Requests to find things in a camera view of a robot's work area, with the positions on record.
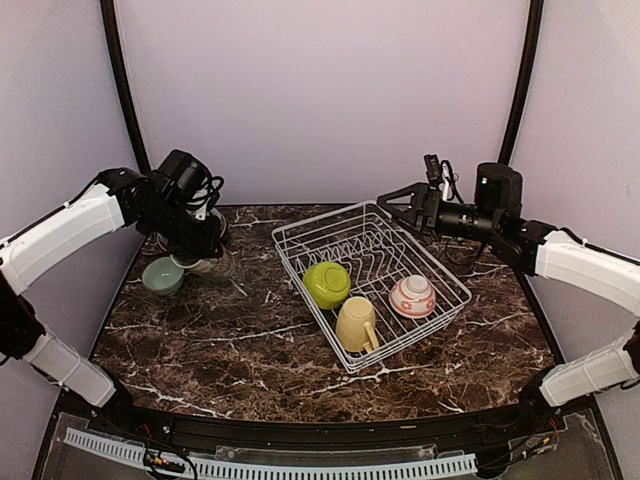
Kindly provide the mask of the teal patterned mug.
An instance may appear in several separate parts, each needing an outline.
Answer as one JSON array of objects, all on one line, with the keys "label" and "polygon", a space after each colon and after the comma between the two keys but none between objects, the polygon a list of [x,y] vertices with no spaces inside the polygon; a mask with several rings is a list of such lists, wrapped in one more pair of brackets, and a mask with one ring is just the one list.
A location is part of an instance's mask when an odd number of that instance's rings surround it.
[{"label": "teal patterned mug", "polygon": [[230,281],[236,270],[234,256],[226,248],[218,258],[196,259],[171,255],[170,259],[177,267],[213,283]]}]

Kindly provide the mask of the light teal bowl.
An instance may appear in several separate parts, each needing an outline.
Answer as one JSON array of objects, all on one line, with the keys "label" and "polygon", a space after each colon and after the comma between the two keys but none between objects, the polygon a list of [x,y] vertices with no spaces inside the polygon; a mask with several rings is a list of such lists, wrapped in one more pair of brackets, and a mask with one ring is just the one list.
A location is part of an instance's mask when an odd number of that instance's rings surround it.
[{"label": "light teal bowl", "polygon": [[142,274],[143,286],[160,296],[174,295],[182,286],[184,269],[177,266],[170,257],[154,260]]}]

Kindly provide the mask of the lime green bowl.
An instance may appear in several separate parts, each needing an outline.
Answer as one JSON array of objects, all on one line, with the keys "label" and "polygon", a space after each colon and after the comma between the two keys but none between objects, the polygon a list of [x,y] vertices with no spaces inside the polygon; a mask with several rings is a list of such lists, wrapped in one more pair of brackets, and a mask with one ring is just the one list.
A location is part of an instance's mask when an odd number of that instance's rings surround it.
[{"label": "lime green bowl", "polygon": [[312,265],[303,276],[303,284],[322,310],[339,307],[351,290],[351,279],[347,270],[335,262]]}]

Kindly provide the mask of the yellow mug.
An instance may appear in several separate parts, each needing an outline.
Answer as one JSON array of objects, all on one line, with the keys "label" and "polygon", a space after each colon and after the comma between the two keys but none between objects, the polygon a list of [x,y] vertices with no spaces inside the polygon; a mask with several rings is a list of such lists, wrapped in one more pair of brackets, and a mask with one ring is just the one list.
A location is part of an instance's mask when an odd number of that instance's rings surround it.
[{"label": "yellow mug", "polygon": [[350,297],[339,311],[335,332],[345,351],[372,353],[380,347],[375,325],[373,304],[364,297]]}]

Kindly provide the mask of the light teal plate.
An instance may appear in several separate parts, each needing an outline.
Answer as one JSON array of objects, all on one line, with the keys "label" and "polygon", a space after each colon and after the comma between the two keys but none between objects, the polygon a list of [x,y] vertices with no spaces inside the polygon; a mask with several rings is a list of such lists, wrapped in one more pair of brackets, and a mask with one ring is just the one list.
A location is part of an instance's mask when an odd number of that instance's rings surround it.
[{"label": "light teal plate", "polygon": [[212,207],[209,210],[209,215],[218,219],[220,223],[220,239],[223,240],[228,233],[228,222],[226,217],[216,207]]}]

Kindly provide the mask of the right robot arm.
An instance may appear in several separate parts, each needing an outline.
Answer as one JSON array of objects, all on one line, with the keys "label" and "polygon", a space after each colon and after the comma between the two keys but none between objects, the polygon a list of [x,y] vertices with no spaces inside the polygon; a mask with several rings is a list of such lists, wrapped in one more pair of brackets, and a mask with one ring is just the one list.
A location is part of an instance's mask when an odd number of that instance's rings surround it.
[{"label": "right robot arm", "polygon": [[[459,237],[486,244],[513,271],[557,280],[639,313],[639,262],[580,239],[566,227],[521,216],[523,178],[511,167],[482,163],[474,200],[457,193],[447,161],[424,158],[427,180],[383,194],[376,200],[405,230],[418,236]],[[574,361],[538,376],[510,413],[521,434],[534,432],[549,408],[576,398],[639,381],[639,329]]]}]

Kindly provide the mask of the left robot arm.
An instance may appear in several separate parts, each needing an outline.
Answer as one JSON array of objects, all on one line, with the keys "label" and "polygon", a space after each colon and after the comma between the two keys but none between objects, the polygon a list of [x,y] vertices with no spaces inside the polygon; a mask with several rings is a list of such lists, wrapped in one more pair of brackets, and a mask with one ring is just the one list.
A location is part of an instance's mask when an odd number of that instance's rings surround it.
[{"label": "left robot arm", "polygon": [[101,171],[79,194],[1,240],[1,360],[29,364],[52,384],[77,394],[120,436],[141,427],[127,390],[85,356],[108,295],[122,273],[121,253],[101,260],[109,235],[134,227],[168,242],[190,262],[221,260],[226,233],[213,212],[224,179],[192,154],[171,151],[138,173]]}]

